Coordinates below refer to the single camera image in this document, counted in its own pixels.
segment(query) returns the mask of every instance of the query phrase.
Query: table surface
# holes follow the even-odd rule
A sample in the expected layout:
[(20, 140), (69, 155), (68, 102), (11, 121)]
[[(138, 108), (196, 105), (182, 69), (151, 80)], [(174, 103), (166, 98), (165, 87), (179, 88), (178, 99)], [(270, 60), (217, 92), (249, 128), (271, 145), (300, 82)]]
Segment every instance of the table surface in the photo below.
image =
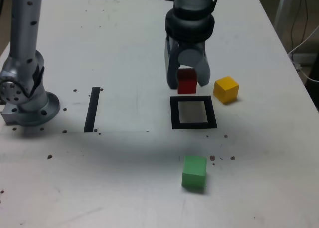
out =
[[(0, 120), (0, 227), (319, 226), (319, 115), (259, 1), (219, 0), (213, 13), (211, 78), (197, 95), (228, 75), (240, 89), (228, 106), (212, 97), (218, 129), (209, 130), (171, 130), (177, 92), (165, 79), (164, 20), (172, 6), (43, 0), (37, 49), (61, 111), (16, 131)], [(83, 133), (92, 87), (104, 89), (98, 132)], [(186, 155), (216, 157), (204, 193), (181, 187)]]

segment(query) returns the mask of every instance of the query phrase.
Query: cube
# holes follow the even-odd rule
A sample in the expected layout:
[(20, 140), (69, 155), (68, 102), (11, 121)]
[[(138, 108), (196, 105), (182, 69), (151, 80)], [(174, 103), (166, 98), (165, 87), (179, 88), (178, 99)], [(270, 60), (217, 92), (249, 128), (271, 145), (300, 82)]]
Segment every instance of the cube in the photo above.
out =
[(207, 158), (186, 156), (181, 180), (183, 187), (204, 188), (206, 183)]
[(226, 104), (237, 99), (238, 90), (239, 84), (227, 76), (216, 80), (213, 93), (223, 104)]
[(195, 94), (197, 87), (197, 74), (195, 69), (178, 69), (178, 89), (179, 94)]

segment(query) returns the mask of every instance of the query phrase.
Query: red cube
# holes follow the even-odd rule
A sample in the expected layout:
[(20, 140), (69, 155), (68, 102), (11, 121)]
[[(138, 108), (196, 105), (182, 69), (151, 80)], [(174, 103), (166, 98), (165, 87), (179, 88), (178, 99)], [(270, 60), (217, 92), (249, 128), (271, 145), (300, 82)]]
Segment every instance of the red cube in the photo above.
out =
[(197, 75), (195, 69), (178, 69), (178, 89), (179, 94), (195, 94), (197, 87)]

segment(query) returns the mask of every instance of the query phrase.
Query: green cube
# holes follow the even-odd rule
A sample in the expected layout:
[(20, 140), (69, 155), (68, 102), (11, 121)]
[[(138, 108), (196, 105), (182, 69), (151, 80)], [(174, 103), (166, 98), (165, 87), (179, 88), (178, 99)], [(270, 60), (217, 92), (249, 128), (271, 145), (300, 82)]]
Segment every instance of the green cube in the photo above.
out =
[(206, 182), (206, 157), (186, 156), (181, 180), (183, 187), (204, 188)]

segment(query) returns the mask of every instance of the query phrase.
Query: metal robot arm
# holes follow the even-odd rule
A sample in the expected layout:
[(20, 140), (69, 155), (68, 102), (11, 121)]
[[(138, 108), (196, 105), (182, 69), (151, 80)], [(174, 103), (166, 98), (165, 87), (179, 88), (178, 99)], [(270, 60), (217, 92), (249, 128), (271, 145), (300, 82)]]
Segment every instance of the metal robot arm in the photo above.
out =
[(165, 63), (167, 83), (178, 88), (176, 77), (181, 65), (195, 69), (197, 81), (207, 85), (210, 69), (205, 53), (205, 41), (212, 35), (215, 20), (211, 15), (217, 0), (174, 0), (165, 20)]
[(43, 86), (44, 60), (36, 50), (42, 0), (13, 0), (10, 54), (0, 73), (6, 124), (37, 126), (56, 116), (60, 102)]

